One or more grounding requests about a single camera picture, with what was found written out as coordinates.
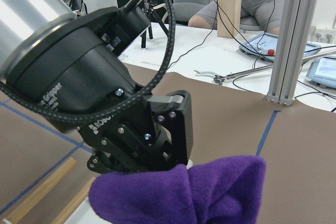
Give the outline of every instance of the white logo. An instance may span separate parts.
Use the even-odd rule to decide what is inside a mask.
[[[97,135],[99,133],[98,128],[102,127],[107,121],[111,120],[111,117],[99,119],[93,124],[89,125],[89,128],[93,130],[93,133]]]

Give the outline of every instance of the red button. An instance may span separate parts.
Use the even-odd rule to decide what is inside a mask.
[[[275,50],[274,50],[274,49],[269,49],[269,50],[267,51],[267,54],[268,54],[268,55],[275,55]]]

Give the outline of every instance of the metal post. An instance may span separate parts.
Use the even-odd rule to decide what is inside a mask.
[[[266,99],[291,105],[317,0],[285,0]]]

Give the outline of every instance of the gray shorts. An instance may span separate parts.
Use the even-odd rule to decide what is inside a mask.
[[[264,31],[271,31],[280,27],[284,3],[285,0],[241,0],[240,17],[254,16]],[[214,29],[217,29],[217,4],[215,1],[202,8],[196,15],[201,16]]]

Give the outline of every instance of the purple cloth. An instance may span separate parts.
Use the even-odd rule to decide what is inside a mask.
[[[235,156],[189,170],[104,174],[89,201],[114,224],[256,223],[265,171],[262,158]]]

